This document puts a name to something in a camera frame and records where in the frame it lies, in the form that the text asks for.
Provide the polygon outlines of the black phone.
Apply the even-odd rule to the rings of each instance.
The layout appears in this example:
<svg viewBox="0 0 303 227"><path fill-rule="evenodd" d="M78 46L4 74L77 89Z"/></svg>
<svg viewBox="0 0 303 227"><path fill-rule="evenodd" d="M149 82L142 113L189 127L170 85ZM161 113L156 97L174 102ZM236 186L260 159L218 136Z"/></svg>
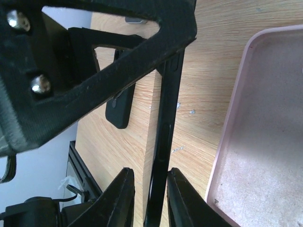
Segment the black phone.
<svg viewBox="0 0 303 227"><path fill-rule="evenodd" d="M145 227L158 227L161 221L184 55L185 51L182 50L157 68L161 74L161 91L151 179L143 223Z"/></svg>

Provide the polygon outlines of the pink phone case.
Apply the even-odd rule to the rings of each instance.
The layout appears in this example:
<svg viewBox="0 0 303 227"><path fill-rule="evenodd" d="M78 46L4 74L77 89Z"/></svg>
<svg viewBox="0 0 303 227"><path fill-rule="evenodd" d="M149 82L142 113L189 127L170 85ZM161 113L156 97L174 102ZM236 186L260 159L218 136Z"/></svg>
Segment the pink phone case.
<svg viewBox="0 0 303 227"><path fill-rule="evenodd" d="M247 42L205 199L234 227L302 226L302 25Z"/></svg>

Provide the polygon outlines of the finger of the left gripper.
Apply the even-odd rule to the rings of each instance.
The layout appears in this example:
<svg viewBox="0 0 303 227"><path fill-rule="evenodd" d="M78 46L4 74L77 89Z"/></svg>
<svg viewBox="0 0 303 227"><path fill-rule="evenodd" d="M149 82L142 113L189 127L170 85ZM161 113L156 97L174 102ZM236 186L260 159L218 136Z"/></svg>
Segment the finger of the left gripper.
<svg viewBox="0 0 303 227"><path fill-rule="evenodd" d="M43 7L153 21L148 39L62 28ZM0 151L36 149L194 41L192 0L3 0Z"/></svg>

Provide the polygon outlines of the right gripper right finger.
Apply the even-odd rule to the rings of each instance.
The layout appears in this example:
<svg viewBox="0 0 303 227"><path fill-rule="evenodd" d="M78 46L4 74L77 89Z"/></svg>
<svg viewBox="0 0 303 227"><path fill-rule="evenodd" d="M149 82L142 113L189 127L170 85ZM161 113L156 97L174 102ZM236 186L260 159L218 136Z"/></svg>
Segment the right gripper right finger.
<svg viewBox="0 0 303 227"><path fill-rule="evenodd" d="M200 196L178 168L167 175L167 202L170 227L231 227Z"/></svg>

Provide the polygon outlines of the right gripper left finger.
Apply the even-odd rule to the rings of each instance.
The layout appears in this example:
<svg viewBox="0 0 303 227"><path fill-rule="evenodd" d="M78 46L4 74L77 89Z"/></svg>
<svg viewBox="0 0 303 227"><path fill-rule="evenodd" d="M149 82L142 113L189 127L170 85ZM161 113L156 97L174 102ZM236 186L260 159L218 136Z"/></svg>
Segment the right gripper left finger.
<svg viewBox="0 0 303 227"><path fill-rule="evenodd" d="M102 195L72 227L132 227L134 225L134 171L123 168Z"/></svg>

